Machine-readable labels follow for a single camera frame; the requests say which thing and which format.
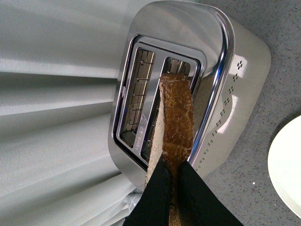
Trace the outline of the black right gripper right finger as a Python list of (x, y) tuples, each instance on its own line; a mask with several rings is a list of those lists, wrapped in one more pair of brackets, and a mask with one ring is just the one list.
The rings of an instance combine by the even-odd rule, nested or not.
[(183, 226), (241, 226), (188, 162), (178, 173), (178, 202)]

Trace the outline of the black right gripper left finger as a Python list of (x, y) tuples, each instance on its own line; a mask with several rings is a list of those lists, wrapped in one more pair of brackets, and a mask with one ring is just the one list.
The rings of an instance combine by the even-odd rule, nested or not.
[(172, 195), (172, 176), (161, 156), (148, 184), (125, 226), (167, 226)]

